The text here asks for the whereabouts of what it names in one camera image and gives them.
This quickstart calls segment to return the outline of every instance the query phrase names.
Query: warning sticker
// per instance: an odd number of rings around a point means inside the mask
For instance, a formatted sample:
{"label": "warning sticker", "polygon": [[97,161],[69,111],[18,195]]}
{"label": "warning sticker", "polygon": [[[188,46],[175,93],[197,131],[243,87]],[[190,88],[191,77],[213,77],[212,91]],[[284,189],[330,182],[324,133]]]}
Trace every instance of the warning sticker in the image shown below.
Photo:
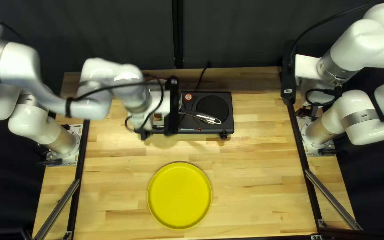
{"label": "warning sticker", "polygon": [[192,95],[190,95],[190,94],[186,94],[185,95],[185,100],[186,101],[189,101],[189,100],[191,100],[192,99]]}

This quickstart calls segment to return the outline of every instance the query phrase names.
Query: black burner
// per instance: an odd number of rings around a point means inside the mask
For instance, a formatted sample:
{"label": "black burner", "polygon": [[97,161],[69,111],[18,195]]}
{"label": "black burner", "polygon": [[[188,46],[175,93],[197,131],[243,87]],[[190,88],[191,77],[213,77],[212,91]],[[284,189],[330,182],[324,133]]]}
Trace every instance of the black burner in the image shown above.
{"label": "black burner", "polygon": [[226,101],[221,97],[214,95],[201,98],[196,105],[196,111],[216,117],[222,123],[229,115],[229,107],[227,106]]}

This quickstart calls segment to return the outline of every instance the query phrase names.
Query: metal support strut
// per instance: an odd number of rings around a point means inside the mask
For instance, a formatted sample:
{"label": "metal support strut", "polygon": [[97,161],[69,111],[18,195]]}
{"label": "metal support strut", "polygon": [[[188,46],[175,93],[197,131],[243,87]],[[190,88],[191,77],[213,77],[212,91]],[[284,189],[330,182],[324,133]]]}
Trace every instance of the metal support strut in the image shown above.
{"label": "metal support strut", "polygon": [[61,199],[58,201],[56,207],[50,213],[50,216],[48,216],[47,220],[45,220],[44,224],[39,229],[38,233],[35,235],[34,240],[43,240],[45,238],[45,236],[53,226],[54,222],[57,220],[57,217],[60,215],[61,211],[63,210],[69,199],[72,197],[72,195],[75,193],[75,190],[78,188],[78,186],[79,179],[75,179],[69,186],[69,188],[66,190],[66,192],[63,194],[63,197],[61,197]]}
{"label": "metal support strut", "polygon": [[355,221],[355,219],[346,211],[342,204],[330,193],[330,191],[324,186],[324,184],[310,171],[305,170],[306,177],[317,187],[331,206],[340,215],[343,221],[353,230],[363,230],[361,226]]}

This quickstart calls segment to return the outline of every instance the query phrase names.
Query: wooden tabletop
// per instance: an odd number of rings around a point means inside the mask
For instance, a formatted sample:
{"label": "wooden tabletop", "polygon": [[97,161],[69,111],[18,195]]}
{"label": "wooden tabletop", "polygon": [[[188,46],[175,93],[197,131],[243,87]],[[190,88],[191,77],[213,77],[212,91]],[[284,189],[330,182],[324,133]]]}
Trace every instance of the wooden tabletop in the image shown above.
{"label": "wooden tabletop", "polygon": [[[202,69],[152,70],[176,75],[182,90],[193,89]],[[200,90],[232,92],[235,133],[154,134],[141,141],[123,126],[127,112],[112,102],[106,119],[91,121],[76,219],[75,240],[210,239],[312,234],[316,226],[286,106],[280,99],[278,67],[207,69]],[[74,95],[79,73],[65,74],[62,96]],[[61,123],[81,123],[57,115]],[[159,224],[146,203],[154,173],[173,161],[187,161],[208,176],[213,201],[198,226],[185,231]],[[312,171],[351,214],[335,157],[310,158]],[[75,175],[74,166],[47,167],[34,235]],[[343,227],[321,195],[323,218]],[[61,239],[69,205],[46,239]]]}

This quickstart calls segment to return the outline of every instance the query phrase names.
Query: yellow tray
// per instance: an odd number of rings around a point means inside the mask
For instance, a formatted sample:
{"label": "yellow tray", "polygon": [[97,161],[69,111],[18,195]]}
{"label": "yellow tray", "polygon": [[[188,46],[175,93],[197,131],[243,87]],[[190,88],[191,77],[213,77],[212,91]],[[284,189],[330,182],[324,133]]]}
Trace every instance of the yellow tray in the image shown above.
{"label": "yellow tray", "polygon": [[155,173],[148,187],[148,206],[162,225],[186,229],[205,217],[211,196],[210,182],[201,170],[176,162]]}

